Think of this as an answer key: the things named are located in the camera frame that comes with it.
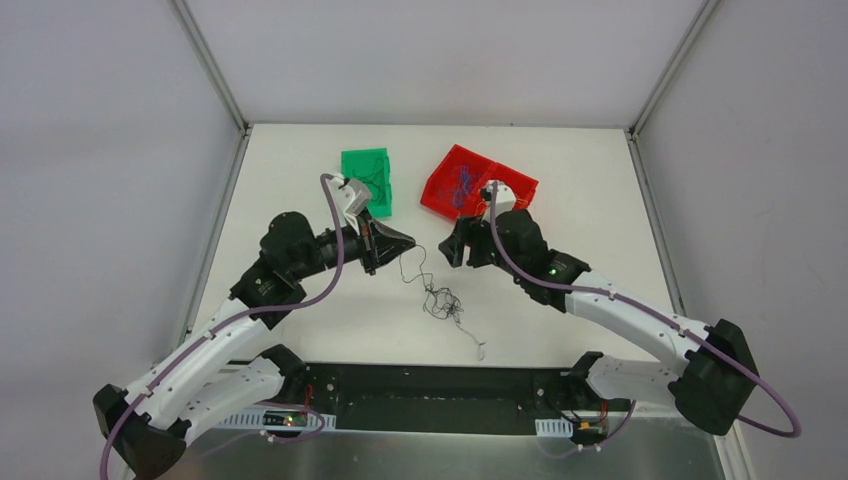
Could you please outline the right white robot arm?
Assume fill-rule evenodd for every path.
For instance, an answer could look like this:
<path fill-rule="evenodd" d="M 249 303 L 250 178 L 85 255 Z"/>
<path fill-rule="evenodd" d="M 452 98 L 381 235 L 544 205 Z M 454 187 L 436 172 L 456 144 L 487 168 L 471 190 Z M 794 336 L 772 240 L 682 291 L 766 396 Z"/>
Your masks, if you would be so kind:
<path fill-rule="evenodd" d="M 747 339 L 736 324 L 714 325 L 674 317 L 626 302 L 612 282 L 588 263 L 552 249 L 525 210 L 458 218 L 439 251 L 453 267 L 493 265 L 508 273 L 532 300 L 600 325 L 653 356 L 629 362 L 597 352 L 583 355 L 567 384 L 569 400 L 583 410 L 606 399 L 674 406 L 694 426 L 725 435 L 739 419 L 758 372 Z"/>

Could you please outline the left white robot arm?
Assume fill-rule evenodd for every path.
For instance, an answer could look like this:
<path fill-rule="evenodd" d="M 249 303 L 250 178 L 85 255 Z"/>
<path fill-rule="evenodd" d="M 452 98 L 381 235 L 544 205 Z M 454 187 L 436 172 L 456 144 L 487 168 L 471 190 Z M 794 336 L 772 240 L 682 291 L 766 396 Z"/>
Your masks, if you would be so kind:
<path fill-rule="evenodd" d="M 305 390 L 305 365 L 281 344 L 223 380 L 211 378 L 241 350 L 267 340 L 290 312 L 328 296 L 345 263 L 358 261 L 373 275 L 415 244 L 368 211 L 320 235 L 299 212 L 276 216 L 260 241 L 258 259 L 205 329 L 130 385 L 107 384 L 95 394 L 106 438 L 100 477 L 107 478 L 109 456 L 116 452 L 137 478 L 156 479 L 230 415 L 273 397 L 281 404 L 297 402 Z"/>

